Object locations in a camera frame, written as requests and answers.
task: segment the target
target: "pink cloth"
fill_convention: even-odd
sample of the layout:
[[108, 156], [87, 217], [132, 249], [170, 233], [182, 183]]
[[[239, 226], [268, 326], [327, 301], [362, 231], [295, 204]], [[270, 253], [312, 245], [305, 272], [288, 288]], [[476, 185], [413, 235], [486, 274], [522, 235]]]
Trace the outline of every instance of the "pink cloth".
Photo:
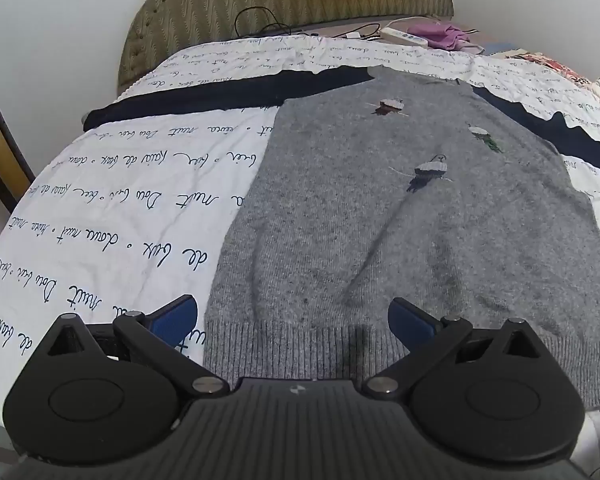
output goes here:
[[460, 50], [469, 42], [469, 35], [451, 23], [418, 23], [407, 32], [429, 41], [430, 47], [443, 50]]

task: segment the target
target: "white blanket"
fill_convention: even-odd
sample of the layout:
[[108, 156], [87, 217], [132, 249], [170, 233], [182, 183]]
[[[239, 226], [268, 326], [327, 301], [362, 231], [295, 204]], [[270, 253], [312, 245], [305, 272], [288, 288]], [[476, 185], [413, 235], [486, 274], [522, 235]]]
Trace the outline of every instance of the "white blanket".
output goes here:
[[[551, 70], [357, 40], [204, 44], [172, 56], [121, 98], [343, 64], [461, 78], [545, 119], [561, 111], [568, 124], [600, 141], [600, 104]], [[275, 113], [216, 110], [104, 124], [45, 168], [0, 236], [0, 424], [4, 397], [63, 312], [77, 312], [86, 323], [110, 322], [123, 309], [152, 312], [192, 294], [198, 324], [182, 351], [202, 362], [206, 301], [222, 241], [248, 200]], [[565, 163], [576, 189], [591, 197], [600, 226], [600, 170], [576, 158]], [[587, 472], [600, 466], [592, 449], [600, 446], [589, 418], [574, 454]]]

